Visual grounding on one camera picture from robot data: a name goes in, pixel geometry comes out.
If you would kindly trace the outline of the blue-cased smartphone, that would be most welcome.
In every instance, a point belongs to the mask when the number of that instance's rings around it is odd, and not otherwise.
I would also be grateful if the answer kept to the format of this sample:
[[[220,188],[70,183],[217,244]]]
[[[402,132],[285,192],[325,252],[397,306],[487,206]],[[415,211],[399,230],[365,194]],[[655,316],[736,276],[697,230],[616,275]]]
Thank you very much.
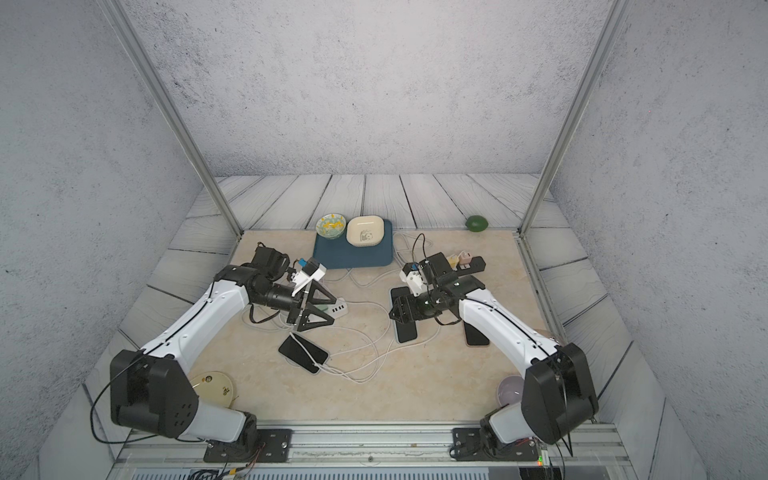
[[[413,296],[410,293],[407,286],[391,289],[390,290],[391,309],[392,309],[392,300],[394,298],[410,298],[410,300],[412,300]],[[395,321],[393,322],[394,322],[395,331],[396,331],[395,337],[399,344],[405,344],[407,342],[411,342],[417,339],[418,331],[416,327],[416,321],[408,325],[398,324]]]

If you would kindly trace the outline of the pink-cased smartphone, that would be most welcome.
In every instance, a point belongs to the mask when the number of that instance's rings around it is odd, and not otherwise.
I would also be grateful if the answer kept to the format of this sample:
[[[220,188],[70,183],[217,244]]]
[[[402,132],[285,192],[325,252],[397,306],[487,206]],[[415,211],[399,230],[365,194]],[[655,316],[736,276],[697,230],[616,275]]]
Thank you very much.
[[[469,347],[485,347],[490,345],[490,340],[477,328],[464,322],[464,335]]]

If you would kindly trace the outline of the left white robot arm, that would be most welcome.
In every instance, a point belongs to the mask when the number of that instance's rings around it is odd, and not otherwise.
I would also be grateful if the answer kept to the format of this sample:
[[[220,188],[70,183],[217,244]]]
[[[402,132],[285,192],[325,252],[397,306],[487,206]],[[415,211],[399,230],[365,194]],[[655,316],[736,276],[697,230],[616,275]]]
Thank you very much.
[[[254,415],[204,402],[188,373],[218,332],[248,306],[286,313],[298,330],[309,328],[312,316],[324,326],[333,324],[313,298],[321,292],[323,303],[336,300],[320,283],[325,273],[315,258],[293,265],[286,254],[264,244],[251,261],[223,267],[201,298],[158,337],[112,359],[107,387],[112,422],[167,438],[225,445],[254,439]]]

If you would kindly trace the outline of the dark blue mat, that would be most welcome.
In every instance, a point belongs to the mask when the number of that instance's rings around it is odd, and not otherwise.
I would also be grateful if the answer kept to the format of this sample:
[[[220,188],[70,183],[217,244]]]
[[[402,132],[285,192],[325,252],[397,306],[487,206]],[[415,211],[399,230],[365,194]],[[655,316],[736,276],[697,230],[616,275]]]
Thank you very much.
[[[312,256],[329,270],[388,266],[394,257],[393,227],[389,220],[383,223],[384,236],[376,246],[356,247],[346,235],[329,240],[317,234]]]

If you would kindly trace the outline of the pink charger plug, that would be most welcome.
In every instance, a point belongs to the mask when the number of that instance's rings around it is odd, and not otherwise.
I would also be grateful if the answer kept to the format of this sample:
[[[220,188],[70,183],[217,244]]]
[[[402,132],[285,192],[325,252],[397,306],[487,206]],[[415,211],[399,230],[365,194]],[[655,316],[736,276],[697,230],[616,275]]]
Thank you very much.
[[[462,251],[458,255],[458,265],[461,268],[467,268],[471,264],[472,259],[473,259],[473,256],[471,253]]]

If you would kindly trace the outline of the cream square bowl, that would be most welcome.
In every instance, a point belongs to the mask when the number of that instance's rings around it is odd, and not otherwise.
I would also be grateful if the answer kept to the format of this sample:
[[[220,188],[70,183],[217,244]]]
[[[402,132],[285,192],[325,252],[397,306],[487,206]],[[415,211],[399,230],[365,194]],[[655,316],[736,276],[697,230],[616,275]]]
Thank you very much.
[[[377,215],[355,217],[346,226],[346,240],[357,248],[378,245],[383,240],[384,234],[384,220]]]

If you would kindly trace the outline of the small patterned bowl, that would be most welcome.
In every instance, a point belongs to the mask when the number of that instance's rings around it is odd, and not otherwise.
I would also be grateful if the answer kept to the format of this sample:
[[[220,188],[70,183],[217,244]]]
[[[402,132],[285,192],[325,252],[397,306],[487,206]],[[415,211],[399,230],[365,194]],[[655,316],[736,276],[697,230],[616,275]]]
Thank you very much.
[[[334,240],[345,233],[346,226],[347,219],[344,215],[330,213],[322,216],[316,222],[315,231],[322,238]]]

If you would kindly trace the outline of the green round fruit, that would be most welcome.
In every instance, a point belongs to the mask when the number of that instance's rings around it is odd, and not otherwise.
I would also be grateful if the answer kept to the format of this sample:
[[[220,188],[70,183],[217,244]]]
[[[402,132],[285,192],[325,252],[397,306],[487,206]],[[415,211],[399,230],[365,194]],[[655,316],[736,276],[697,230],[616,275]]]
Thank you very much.
[[[465,226],[469,231],[479,233],[489,228],[489,222],[481,215],[471,215],[466,219]]]

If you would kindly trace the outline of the yellow round plate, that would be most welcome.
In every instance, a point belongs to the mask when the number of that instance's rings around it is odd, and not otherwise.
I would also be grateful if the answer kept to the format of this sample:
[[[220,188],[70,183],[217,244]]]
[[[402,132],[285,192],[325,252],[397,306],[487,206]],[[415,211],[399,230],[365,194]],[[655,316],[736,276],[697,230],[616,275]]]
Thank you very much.
[[[220,371],[209,371],[190,378],[193,389],[208,404],[230,408],[235,398],[232,378]]]

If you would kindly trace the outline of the purple bowl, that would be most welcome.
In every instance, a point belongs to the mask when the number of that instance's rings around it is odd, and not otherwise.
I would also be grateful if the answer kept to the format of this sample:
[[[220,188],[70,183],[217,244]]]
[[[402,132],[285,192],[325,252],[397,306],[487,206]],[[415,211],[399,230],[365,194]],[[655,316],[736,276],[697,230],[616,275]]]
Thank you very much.
[[[522,401],[524,391],[524,378],[520,375],[511,375],[504,378],[496,390],[496,400],[499,407],[516,405]]]

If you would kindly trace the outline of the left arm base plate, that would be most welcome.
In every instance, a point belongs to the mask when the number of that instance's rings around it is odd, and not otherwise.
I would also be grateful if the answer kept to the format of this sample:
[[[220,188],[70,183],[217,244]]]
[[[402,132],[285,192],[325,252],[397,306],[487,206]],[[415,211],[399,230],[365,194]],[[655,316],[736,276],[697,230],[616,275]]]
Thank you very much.
[[[204,463],[285,463],[288,461],[293,431],[258,429],[244,432],[235,442],[211,440]]]

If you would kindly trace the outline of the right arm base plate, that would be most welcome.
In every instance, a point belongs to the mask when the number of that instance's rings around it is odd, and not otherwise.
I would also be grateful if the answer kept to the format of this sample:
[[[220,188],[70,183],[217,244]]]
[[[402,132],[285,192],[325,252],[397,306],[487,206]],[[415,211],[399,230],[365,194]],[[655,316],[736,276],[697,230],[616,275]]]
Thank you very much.
[[[541,454],[533,438],[502,443],[480,427],[454,428],[449,456],[459,462],[539,462]]]

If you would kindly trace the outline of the front aluminium rail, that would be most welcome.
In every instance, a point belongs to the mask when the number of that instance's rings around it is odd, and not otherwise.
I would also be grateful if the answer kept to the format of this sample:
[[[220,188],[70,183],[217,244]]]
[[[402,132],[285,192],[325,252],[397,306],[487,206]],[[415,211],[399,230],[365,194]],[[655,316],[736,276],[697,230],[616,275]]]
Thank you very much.
[[[276,421],[258,424],[261,461],[280,456],[280,467],[447,467],[515,465],[603,467],[619,479],[635,476],[612,424],[588,421],[555,445],[527,440],[515,453],[486,456],[478,422]]]

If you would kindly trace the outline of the left aluminium frame post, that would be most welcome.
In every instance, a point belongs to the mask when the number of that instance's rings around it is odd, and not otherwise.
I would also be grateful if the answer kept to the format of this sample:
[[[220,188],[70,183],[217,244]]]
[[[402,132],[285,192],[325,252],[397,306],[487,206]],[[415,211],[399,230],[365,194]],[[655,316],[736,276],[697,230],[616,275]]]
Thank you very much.
[[[244,228],[237,220],[229,202],[218,186],[218,182],[215,180],[190,130],[174,104],[168,89],[149,58],[121,2],[117,0],[100,0],[98,4],[112,26],[129,60],[148,88],[161,115],[184,151],[187,160],[210,195],[215,207],[224,217],[235,237],[240,240],[243,236]]]

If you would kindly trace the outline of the aluminium frame post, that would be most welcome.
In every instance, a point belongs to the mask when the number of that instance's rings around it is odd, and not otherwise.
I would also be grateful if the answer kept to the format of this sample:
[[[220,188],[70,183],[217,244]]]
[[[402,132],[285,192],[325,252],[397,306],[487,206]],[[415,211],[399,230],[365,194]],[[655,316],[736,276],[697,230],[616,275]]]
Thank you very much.
[[[121,2],[117,0],[100,0],[98,4],[112,26],[129,60],[148,88],[161,115],[184,151],[187,160],[210,195],[215,207],[224,217],[235,237],[240,240],[243,236],[244,228],[237,220],[229,202],[218,186],[218,182],[215,180],[190,130],[174,104],[168,89],[149,58]]]
[[[535,218],[544,202],[546,192],[557,175],[567,148],[578,128],[590,97],[598,84],[601,72],[619,35],[621,25],[626,18],[630,5],[631,1],[629,0],[615,0],[611,4],[608,16],[581,77],[573,101],[540,173],[531,202],[522,218],[522,223],[518,229],[521,238],[524,238],[533,227]]]

